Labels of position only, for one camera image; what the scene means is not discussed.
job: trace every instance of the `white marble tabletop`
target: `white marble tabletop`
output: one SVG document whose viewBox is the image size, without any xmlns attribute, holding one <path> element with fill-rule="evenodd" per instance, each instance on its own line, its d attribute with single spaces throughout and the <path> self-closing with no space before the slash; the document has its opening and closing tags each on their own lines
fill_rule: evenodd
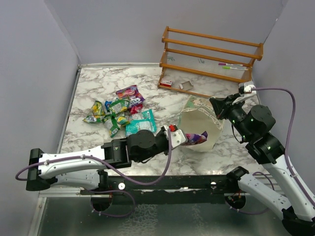
<svg viewBox="0 0 315 236">
<path fill-rule="evenodd" d="M 146 99 L 143 111 L 153 110 L 158 130 L 164 124 L 177 124 L 180 111 L 190 95 L 169 89 L 158 89 L 160 74 L 161 68 L 158 67 L 82 68 L 61 153 L 85 150 L 110 142 L 111 138 L 103 124 L 88 124 L 82 120 L 95 100 L 101 102 L 113 100 L 117 90 L 134 84 Z M 218 97 L 225 97 L 238 90 L 236 83 L 177 71 L 167 71 L 165 79 L 176 83 L 190 80 L 197 92 Z M 243 108 L 248 111 L 257 103 L 258 99 L 255 97 L 248 100 Z M 121 130 L 114 138 L 123 137 L 125 131 Z M 159 154 L 146 164 L 133 163 L 132 167 L 120 170 L 127 175 L 160 175 L 166 160 L 165 155 Z M 231 124 L 226 121 L 213 150 L 196 152 L 186 147 L 175 149 L 167 175 L 221 175 L 237 166 L 243 166 L 251 173 L 263 171 L 263 168 L 247 153 L 245 145 L 240 145 L 234 139 Z"/>
</svg>

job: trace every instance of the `gray wall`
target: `gray wall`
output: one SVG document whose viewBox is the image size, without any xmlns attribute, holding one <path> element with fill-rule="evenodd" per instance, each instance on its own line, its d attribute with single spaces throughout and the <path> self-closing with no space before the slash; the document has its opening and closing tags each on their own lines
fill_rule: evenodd
<svg viewBox="0 0 315 236">
<path fill-rule="evenodd" d="M 296 97 L 289 155 L 299 174 L 315 192 L 315 1 L 289 0 L 264 45 L 264 57 L 254 65 L 258 87 L 283 87 Z M 272 132 L 285 143 L 292 102 L 285 92 L 260 92 L 277 120 Z"/>
<path fill-rule="evenodd" d="M 263 42 L 287 0 L 45 0 L 82 63 L 159 62 L 165 26 Z"/>
<path fill-rule="evenodd" d="M 56 151 L 78 60 L 43 0 L 2 1 L 0 32 L 0 229 L 23 236 L 38 193 L 14 176 L 31 148 Z"/>
</svg>

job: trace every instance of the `crumpled paper bag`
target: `crumpled paper bag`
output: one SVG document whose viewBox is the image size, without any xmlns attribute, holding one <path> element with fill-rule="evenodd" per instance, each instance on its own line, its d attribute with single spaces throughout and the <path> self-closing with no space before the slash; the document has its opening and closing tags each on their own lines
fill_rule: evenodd
<svg viewBox="0 0 315 236">
<path fill-rule="evenodd" d="M 178 127 L 188 134 L 208 133 L 208 140 L 202 144 L 186 146 L 195 151 L 210 151 L 223 130 L 224 120 L 218 120 L 210 101 L 190 96 L 181 111 Z"/>
</svg>

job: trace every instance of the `wooden rack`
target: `wooden rack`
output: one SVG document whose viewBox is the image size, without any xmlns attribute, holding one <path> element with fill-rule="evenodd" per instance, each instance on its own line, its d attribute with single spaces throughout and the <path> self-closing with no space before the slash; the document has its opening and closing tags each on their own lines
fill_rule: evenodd
<svg viewBox="0 0 315 236">
<path fill-rule="evenodd" d="M 186 42 L 182 40 L 172 39 L 169 37 L 169 33 L 179 33 L 185 35 L 192 35 L 197 37 L 208 38 L 209 43 L 213 40 L 219 40 L 231 43 L 231 45 L 241 44 L 256 48 L 255 53 L 239 52 L 231 49 L 225 49 L 220 47 L 213 47 L 198 43 Z M 160 67 L 162 67 L 162 73 L 158 82 L 158 88 L 172 89 L 180 92 L 185 92 L 193 95 L 199 95 L 203 97 L 210 97 L 209 95 L 204 95 L 192 91 L 185 91 L 179 88 L 166 87 L 160 85 L 161 80 L 165 76 L 166 69 L 178 70 L 187 73 L 193 73 L 201 76 L 208 76 L 220 80 L 232 81 L 236 83 L 243 83 L 252 80 L 252 66 L 255 60 L 261 60 L 263 56 L 263 44 L 262 43 L 251 43 L 236 39 L 223 38 L 218 36 L 212 36 L 208 34 L 189 32 L 179 29 L 171 29 L 169 27 L 165 28 L 162 36 L 162 42 L 164 43 L 164 52 L 160 61 Z M 182 45 L 187 51 L 169 48 L 169 44 Z M 222 58 L 208 56 L 200 53 L 189 52 L 189 49 L 198 48 L 205 50 L 206 52 L 218 52 L 217 54 L 222 55 Z M 229 55 L 235 55 L 237 57 L 247 58 L 248 62 L 241 62 L 237 60 L 227 59 Z M 233 70 L 233 69 L 223 69 L 222 66 L 218 65 L 218 62 L 225 62 L 230 64 L 242 64 L 248 70 Z"/>
</svg>

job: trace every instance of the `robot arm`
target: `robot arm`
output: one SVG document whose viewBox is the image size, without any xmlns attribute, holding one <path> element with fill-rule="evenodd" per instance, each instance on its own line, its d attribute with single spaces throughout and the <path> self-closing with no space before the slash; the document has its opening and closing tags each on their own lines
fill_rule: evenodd
<svg viewBox="0 0 315 236">
<path fill-rule="evenodd" d="M 171 139 L 172 149 L 187 142 L 182 130 L 175 125 L 165 125 L 156 136 L 151 131 L 140 130 L 125 139 L 112 140 L 84 151 L 48 154 L 38 148 L 32 149 L 30 165 L 43 164 L 29 169 L 26 190 L 40 191 L 55 185 L 95 189 L 100 182 L 97 170 L 107 169 L 98 160 L 106 161 L 116 169 L 130 167 L 131 161 L 144 162 L 159 153 L 167 154 L 168 139 Z"/>
<path fill-rule="evenodd" d="M 269 131 L 276 123 L 268 107 L 253 106 L 248 114 L 242 109 L 246 99 L 256 92 L 252 82 L 240 84 L 240 93 L 227 98 L 210 98 L 218 119 L 228 119 L 248 143 L 249 154 L 262 165 L 276 180 L 286 197 L 266 188 L 249 174 L 238 178 L 240 189 L 250 193 L 266 204 L 283 220 L 283 225 L 292 235 L 315 235 L 315 195 L 310 191 L 302 178 L 294 170 L 292 176 L 287 161 L 294 169 L 290 158 L 285 157 L 284 147 Z M 302 191 L 297 178 L 307 196 Z"/>
</svg>

